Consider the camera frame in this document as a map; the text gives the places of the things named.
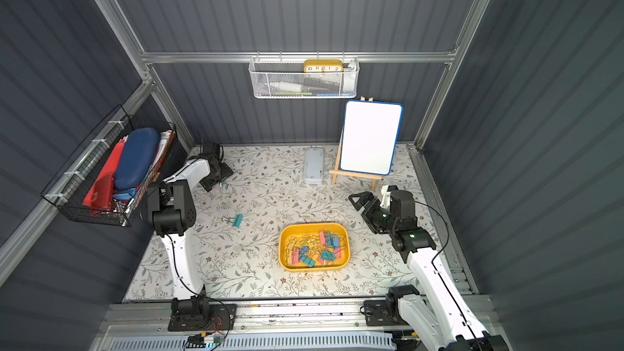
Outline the pink binder clip top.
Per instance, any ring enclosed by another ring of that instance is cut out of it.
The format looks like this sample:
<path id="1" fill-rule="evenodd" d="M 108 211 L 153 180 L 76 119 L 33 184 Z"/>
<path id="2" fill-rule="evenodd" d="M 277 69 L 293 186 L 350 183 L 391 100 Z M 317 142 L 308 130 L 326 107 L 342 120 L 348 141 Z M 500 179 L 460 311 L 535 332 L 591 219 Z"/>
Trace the pink binder clip top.
<path id="1" fill-rule="evenodd" d="M 325 231 L 322 231 L 319 233 L 319 243 L 321 246 L 328 246 L 328 239 L 327 239 L 327 233 Z"/>

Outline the yellow storage box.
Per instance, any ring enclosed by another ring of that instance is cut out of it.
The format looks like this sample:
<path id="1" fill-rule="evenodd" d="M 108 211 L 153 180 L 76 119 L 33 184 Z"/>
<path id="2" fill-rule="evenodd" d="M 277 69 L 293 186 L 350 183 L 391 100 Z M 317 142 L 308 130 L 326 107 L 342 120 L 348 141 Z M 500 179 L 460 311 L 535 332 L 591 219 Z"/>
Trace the yellow storage box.
<path id="1" fill-rule="evenodd" d="M 325 231 L 328 239 L 328 246 L 321 246 L 319 243 L 319 233 Z M 340 240 L 340 247 L 333 249 L 331 236 L 337 235 Z M 297 249 L 288 255 L 285 252 L 286 240 L 290 236 L 297 237 Z M 279 236 L 278 259 L 279 264 L 286 271 L 291 272 L 307 272 L 307 271 L 333 271 L 344 268 L 350 260 L 351 249 L 349 245 L 349 236 L 347 230 L 337 223 L 313 223 L 313 224 L 294 224 L 287 226 Z M 309 247 L 308 258 L 313 259 L 316 264 L 309 268 L 299 262 L 299 250 L 303 246 Z M 336 260 L 333 262 L 323 261 L 320 258 L 322 251 L 334 253 Z"/>

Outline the yellow binder clip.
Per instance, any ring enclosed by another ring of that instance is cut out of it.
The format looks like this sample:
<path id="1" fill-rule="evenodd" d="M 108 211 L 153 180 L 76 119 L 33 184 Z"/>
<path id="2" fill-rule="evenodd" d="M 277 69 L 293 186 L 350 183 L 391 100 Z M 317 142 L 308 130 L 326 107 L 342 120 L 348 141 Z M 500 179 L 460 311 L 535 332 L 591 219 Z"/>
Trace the yellow binder clip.
<path id="1" fill-rule="evenodd" d="M 285 245 L 285 252 L 288 255 L 291 255 L 292 252 L 294 250 L 297 249 L 297 237 L 296 236 L 290 236 L 287 240 L 286 240 L 286 245 Z"/>

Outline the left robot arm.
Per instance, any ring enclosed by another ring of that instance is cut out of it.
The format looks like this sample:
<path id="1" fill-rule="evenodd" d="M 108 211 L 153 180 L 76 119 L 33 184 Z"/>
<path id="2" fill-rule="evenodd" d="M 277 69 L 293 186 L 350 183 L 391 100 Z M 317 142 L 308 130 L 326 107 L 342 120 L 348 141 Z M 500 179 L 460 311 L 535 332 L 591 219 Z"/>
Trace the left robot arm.
<path id="1" fill-rule="evenodd" d="M 190 156 L 176 172 L 146 189 L 142 221 L 154 230 L 165 248 L 175 299 L 196 297 L 204 289 L 189 243 L 197 221 L 193 189 L 199 185 L 209 193 L 232 175 L 233 170 L 224 162 L 222 145 L 205 142 L 199 153 Z"/>

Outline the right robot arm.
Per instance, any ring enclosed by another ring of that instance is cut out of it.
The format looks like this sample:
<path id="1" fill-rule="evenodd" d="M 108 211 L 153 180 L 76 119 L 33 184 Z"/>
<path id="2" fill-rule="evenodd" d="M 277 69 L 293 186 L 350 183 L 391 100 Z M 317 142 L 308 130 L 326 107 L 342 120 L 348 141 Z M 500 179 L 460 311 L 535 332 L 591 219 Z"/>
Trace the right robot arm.
<path id="1" fill-rule="evenodd" d="M 366 300 L 360 312 L 369 327 L 407 325 L 428 350 L 507 350 L 505 338 L 492 335 L 477 318 L 444 268 L 431 234 L 419 226 L 419 201 L 396 185 L 380 198 L 366 191 L 349 196 L 369 229 L 386 234 L 417 285 L 391 287 L 384 302 Z"/>

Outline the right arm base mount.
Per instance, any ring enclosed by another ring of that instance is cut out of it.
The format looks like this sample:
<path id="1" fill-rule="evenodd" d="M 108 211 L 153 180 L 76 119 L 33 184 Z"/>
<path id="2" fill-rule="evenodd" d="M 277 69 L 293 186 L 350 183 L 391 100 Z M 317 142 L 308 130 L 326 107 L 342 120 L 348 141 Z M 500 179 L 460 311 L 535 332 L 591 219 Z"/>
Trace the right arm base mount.
<path id="1" fill-rule="evenodd" d="M 398 314 L 398 308 L 385 300 L 365 300 L 359 312 L 369 327 L 408 326 Z"/>

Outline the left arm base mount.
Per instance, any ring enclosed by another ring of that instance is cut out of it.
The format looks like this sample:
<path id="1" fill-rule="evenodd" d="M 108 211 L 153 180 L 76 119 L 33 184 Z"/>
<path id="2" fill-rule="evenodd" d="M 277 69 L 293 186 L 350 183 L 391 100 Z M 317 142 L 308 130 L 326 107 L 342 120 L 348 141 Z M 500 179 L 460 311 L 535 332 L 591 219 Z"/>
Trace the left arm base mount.
<path id="1" fill-rule="evenodd" d="M 234 325 L 237 305 L 222 303 L 205 296 L 174 298 L 167 331 L 229 331 Z"/>

